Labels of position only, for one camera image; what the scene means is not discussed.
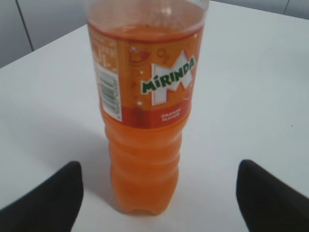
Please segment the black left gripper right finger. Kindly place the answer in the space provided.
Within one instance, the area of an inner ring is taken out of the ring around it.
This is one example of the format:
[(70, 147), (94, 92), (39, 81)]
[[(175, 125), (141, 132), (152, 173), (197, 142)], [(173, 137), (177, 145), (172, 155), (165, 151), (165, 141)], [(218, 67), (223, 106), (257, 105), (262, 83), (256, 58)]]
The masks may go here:
[(307, 232), (309, 199), (250, 159), (239, 164), (236, 199), (251, 232)]

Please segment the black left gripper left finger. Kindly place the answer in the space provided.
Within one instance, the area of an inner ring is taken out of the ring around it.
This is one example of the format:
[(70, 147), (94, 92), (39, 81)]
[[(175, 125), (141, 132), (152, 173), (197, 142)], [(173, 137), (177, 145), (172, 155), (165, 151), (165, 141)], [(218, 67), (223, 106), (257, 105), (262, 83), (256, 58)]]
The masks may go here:
[(71, 161), (26, 195), (1, 209), (2, 232), (70, 232), (84, 197), (82, 167)]

